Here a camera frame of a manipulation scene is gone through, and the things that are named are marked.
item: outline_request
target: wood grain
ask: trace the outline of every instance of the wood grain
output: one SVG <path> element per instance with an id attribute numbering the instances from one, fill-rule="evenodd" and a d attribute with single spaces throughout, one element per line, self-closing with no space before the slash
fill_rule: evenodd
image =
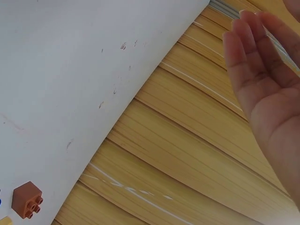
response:
<path id="1" fill-rule="evenodd" d="M 220 13 L 219 11 L 213 9 L 210 6 L 206 7 L 203 10 L 203 12 L 201 13 L 201 15 L 212 20 L 216 24 L 224 27 L 226 30 L 231 29 L 232 19 L 230 17 L 226 16 L 225 14 Z"/>
<path id="2" fill-rule="evenodd" d="M 176 44 L 160 63 L 160 67 L 204 91 L 245 118 L 234 96 L 224 68 L 204 56 Z"/>
<path id="3" fill-rule="evenodd" d="M 181 183 L 263 224 L 300 220 L 294 203 L 281 191 L 137 101 L 108 138 Z"/>
<path id="4" fill-rule="evenodd" d="M 136 98 L 284 190 L 248 123 L 202 91 L 158 68 Z"/>
<path id="5" fill-rule="evenodd" d="M 80 182 L 73 187 L 56 220 L 62 225 L 147 225 Z"/>
<path id="6" fill-rule="evenodd" d="M 57 222 L 56 220 L 54 220 L 51 225 L 62 225 L 61 223 Z"/>
<path id="7" fill-rule="evenodd" d="M 223 43 L 207 31 L 192 24 L 178 42 L 226 69 Z"/>
<path id="8" fill-rule="evenodd" d="M 210 34 L 222 39 L 222 34 L 227 31 L 224 27 L 213 22 L 212 20 L 200 15 L 195 19 L 194 25 L 209 32 Z"/>
<path id="9" fill-rule="evenodd" d="M 226 4 L 228 4 L 229 6 L 231 6 L 232 8 L 236 9 L 237 11 L 240 10 L 248 10 L 251 12 L 259 12 L 260 8 L 258 8 L 257 6 L 253 5 L 249 0 L 222 0 L 223 2 L 225 2 Z"/>
<path id="10" fill-rule="evenodd" d="M 258 225 L 105 141 L 80 180 L 151 225 Z"/>

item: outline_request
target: lego brick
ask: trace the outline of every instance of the lego brick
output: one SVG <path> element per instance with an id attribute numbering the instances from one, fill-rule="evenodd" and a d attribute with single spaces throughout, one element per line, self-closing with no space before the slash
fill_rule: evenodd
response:
<path id="1" fill-rule="evenodd" d="M 42 191 L 29 181 L 14 190 L 11 208 L 21 218 L 31 219 L 34 212 L 40 211 L 42 202 Z"/>

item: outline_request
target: hand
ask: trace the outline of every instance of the hand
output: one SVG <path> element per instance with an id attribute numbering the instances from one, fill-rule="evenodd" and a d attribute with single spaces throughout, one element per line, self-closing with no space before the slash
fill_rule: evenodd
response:
<path id="1" fill-rule="evenodd" d="M 300 67 L 300 37 L 265 12 L 242 11 L 233 21 L 223 35 L 225 60 L 261 150 L 300 209 L 300 78 L 281 60 L 263 25 Z"/>

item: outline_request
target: pencil mark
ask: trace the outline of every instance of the pencil mark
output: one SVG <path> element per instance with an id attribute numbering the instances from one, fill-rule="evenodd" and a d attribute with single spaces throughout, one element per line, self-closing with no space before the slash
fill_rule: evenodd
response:
<path id="1" fill-rule="evenodd" d="M 126 42 L 124 42 L 124 43 L 121 45 L 121 49 L 122 49 L 122 50 L 125 50 L 125 49 L 126 49 Z"/>
<path id="2" fill-rule="evenodd" d="M 3 119 L 5 119 L 5 121 L 7 123 L 9 123 L 10 125 L 12 125 L 15 129 L 17 129 L 17 130 L 24 130 L 24 128 L 22 128 L 19 125 L 15 124 L 15 122 L 13 122 L 11 119 L 9 119 L 6 115 L 4 115 L 2 113 L 0 113 L 0 115 L 3 117 Z"/>
<path id="3" fill-rule="evenodd" d="M 68 148 L 70 147 L 70 145 L 72 144 L 73 141 L 74 141 L 74 138 L 72 138 L 72 139 L 69 141 L 69 143 L 67 144 L 66 150 L 68 150 Z"/>
<path id="4" fill-rule="evenodd" d="M 103 103 L 104 103 L 104 101 L 100 103 L 100 105 L 99 105 L 99 109 L 101 108 L 101 106 L 103 105 Z"/>

